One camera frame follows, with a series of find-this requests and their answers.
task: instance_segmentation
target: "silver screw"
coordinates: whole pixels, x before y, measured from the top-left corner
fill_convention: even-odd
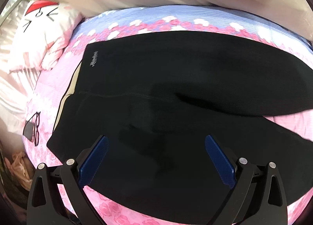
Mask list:
[[[247,160],[246,158],[240,158],[240,159],[239,159],[239,162],[240,162],[241,164],[247,164],[247,163],[248,163],[248,160]]]
[[[74,162],[75,162],[74,159],[68,159],[68,160],[66,161],[66,164],[67,164],[67,165],[73,165]]]
[[[38,169],[43,169],[44,168],[44,163],[40,163],[39,165],[38,165]]]
[[[272,169],[274,169],[274,168],[276,168],[276,164],[275,163],[273,163],[273,162],[270,162],[270,167],[272,168]]]

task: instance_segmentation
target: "pink floral bed sheet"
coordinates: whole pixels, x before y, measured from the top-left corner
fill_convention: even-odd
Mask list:
[[[106,18],[106,22],[110,20],[109,14],[115,11],[105,12],[98,17],[92,18],[95,22],[99,19]],[[204,31],[224,33],[228,35],[240,36],[243,38],[253,39],[258,42],[266,43],[270,46],[278,47],[282,50],[294,54],[296,57],[304,61],[308,66],[313,69],[313,56],[309,51],[309,47],[305,44],[300,46],[297,42],[291,42],[290,39],[275,40],[274,35],[263,37],[262,32],[248,31],[244,23],[229,22],[228,25],[220,27],[219,25],[212,25],[204,18],[193,17],[193,20],[184,21],[177,17],[179,14],[169,14],[165,17],[159,18],[152,23],[146,23],[142,19],[132,20],[127,18],[128,24],[120,24],[118,22],[110,22],[107,28],[97,30],[91,29],[88,32],[81,32],[79,27],[74,33],[71,42],[65,49],[63,55],[59,59],[58,64],[51,71],[41,72],[37,81],[37,86],[34,91],[34,96],[28,104],[27,118],[30,118],[35,112],[40,114],[40,140],[37,147],[33,143],[23,138],[26,152],[35,167],[44,162],[48,166],[57,166],[62,163],[54,156],[54,154],[46,147],[52,132],[54,122],[57,116],[58,107],[62,96],[66,92],[73,72],[80,63],[84,49],[88,43],[97,41],[106,41],[113,38],[120,38],[129,35],[136,35],[148,32],[165,32],[165,31]],[[85,21],[82,25],[88,24],[90,20]],[[313,111],[304,111],[301,113],[269,117],[269,120],[294,131],[301,137],[313,140]],[[74,212],[71,203],[66,195],[65,189],[59,185],[59,190],[65,206]],[[173,222],[163,221],[157,218],[149,217],[140,214],[136,211],[130,210],[120,204],[106,198],[105,196],[94,191],[86,186],[84,191],[95,207],[100,216],[108,225],[171,225],[176,224]],[[298,216],[302,213],[310,198],[313,196],[313,189],[311,189],[305,196],[300,198],[295,203],[288,206],[288,224],[292,224]]]

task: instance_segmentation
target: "blue gripper pad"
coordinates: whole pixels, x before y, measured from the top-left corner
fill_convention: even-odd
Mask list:
[[[205,138],[205,148],[223,183],[232,189],[236,184],[235,169],[211,135]]]
[[[103,136],[89,153],[78,171],[78,185],[81,189],[84,186],[91,184],[91,181],[94,178],[94,175],[96,174],[108,149],[109,140],[107,137]]]

